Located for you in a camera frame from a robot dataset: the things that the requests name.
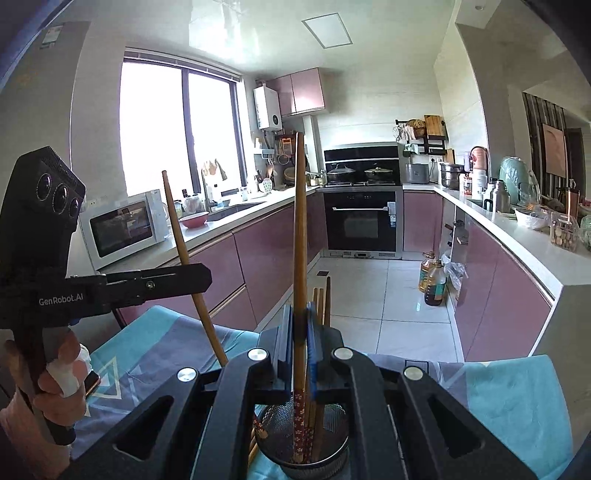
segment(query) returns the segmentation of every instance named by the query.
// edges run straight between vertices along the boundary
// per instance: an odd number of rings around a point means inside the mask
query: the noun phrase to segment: water heater
[[[260,129],[281,130],[279,97],[275,90],[262,86],[255,88],[256,120]]]

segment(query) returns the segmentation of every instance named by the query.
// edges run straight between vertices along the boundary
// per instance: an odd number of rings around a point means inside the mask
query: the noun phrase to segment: finger
[[[25,361],[22,357],[20,351],[17,348],[17,344],[14,343],[13,340],[7,340],[4,343],[4,348],[7,352],[7,362],[8,362],[8,369],[10,370],[10,374],[12,379],[14,380],[15,384],[18,388],[22,389],[23,385],[23,375],[24,375],[24,367]]]
[[[63,393],[61,387],[56,382],[56,379],[53,378],[47,370],[39,376],[37,383],[39,384],[39,388],[47,393],[52,393],[54,395],[61,395]]]
[[[71,364],[80,353],[80,342],[76,338],[76,334],[70,330],[64,337],[58,350],[57,357],[65,364]]]
[[[58,425],[69,426],[80,420],[86,412],[84,387],[67,397],[42,393],[36,395],[33,404],[43,412],[48,420]]]
[[[82,360],[75,360],[72,364],[72,373],[78,379],[78,383],[83,383],[88,375],[88,367]]]

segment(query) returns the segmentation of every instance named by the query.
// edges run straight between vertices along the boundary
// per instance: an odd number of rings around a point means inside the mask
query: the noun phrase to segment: pink bowl
[[[197,228],[202,226],[207,221],[208,212],[195,213],[188,217],[181,218],[181,222],[187,228]]]

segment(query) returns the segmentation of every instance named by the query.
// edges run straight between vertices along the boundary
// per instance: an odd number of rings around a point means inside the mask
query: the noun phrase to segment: microwave oven
[[[80,227],[95,270],[162,242],[168,235],[160,190],[105,201],[80,213]]]

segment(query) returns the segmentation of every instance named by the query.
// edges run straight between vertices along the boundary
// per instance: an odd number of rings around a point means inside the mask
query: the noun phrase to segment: ceiling light panel
[[[302,20],[322,48],[351,45],[351,37],[338,13]]]

